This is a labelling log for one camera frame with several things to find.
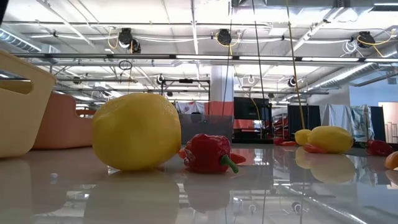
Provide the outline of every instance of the yellow lemon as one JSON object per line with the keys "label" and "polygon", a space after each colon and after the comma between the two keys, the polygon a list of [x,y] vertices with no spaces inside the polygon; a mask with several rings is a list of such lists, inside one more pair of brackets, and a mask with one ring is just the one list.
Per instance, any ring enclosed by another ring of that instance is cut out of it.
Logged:
{"label": "yellow lemon", "polygon": [[307,143],[308,135],[311,133],[311,130],[302,129],[300,131],[296,131],[294,134],[294,139],[296,140],[297,144],[303,146]]}
{"label": "yellow lemon", "polygon": [[308,143],[327,153],[344,153],[354,144],[353,137],[345,129],[335,126],[319,126],[308,136]]}
{"label": "yellow lemon", "polygon": [[116,169],[156,167],[178,153],[180,146],[177,110],[160,95],[124,95],[105,103],[93,117],[94,152]]}

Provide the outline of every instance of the pepper stem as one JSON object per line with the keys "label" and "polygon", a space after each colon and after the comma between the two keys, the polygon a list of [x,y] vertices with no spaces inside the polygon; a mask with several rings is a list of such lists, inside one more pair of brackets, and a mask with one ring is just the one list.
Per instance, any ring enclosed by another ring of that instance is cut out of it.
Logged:
{"label": "pepper stem", "polygon": [[228,157],[228,155],[223,155],[220,159],[220,165],[229,166],[235,174],[239,172],[238,166]]}

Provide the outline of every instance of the ceiling beam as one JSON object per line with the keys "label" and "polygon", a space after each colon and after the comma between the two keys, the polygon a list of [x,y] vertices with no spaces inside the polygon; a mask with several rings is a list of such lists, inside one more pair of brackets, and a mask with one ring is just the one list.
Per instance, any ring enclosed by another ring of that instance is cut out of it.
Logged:
{"label": "ceiling beam", "polygon": [[[48,22],[48,21],[4,21],[3,24],[7,24],[9,26],[65,26],[62,22]],[[150,28],[153,29],[155,27],[191,27],[192,23],[188,22],[89,22],[88,24],[85,22],[69,22],[69,24],[73,27],[132,27],[132,28]],[[197,27],[209,27],[214,29],[229,29],[230,24],[224,23],[196,23]],[[234,28],[242,28],[242,29],[254,29],[254,24],[232,24]],[[271,23],[258,24],[258,29],[270,29]]]}

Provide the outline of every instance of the metal frame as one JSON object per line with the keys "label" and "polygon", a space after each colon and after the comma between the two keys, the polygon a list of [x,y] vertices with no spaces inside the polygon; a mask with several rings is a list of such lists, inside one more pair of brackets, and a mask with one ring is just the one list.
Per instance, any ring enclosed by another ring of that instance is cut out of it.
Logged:
{"label": "metal frame", "polygon": [[182,78],[182,79],[179,79],[179,80],[167,80],[167,79],[163,79],[163,80],[162,80],[162,84],[160,85],[160,86],[161,86],[160,94],[161,94],[162,96],[164,96],[164,89],[163,89],[163,87],[164,87],[164,84],[166,84],[166,82],[171,82],[170,85],[173,85],[173,83],[175,83],[175,82],[179,82],[179,83],[186,83],[186,82],[190,82],[190,83],[193,83],[193,82],[201,83],[201,82],[204,82],[204,83],[207,83],[208,86],[209,86],[209,90],[205,90],[204,92],[208,92],[208,102],[209,102],[209,106],[207,107],[207,113],[210,114],[210,80],[193,80],[193,79],[189,79],[189,78]]}

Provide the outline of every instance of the glossy white floor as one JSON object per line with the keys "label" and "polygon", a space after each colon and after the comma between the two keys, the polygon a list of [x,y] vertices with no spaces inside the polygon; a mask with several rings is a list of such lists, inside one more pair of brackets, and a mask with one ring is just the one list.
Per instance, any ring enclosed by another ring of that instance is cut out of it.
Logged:
{"label": "glossy white floor", "polygon": [[381,157],[234,146],[238,174],[191,174],[178,156],[123,174],[91,149],[0,160],[0,223],[398,223],[398,171]]}

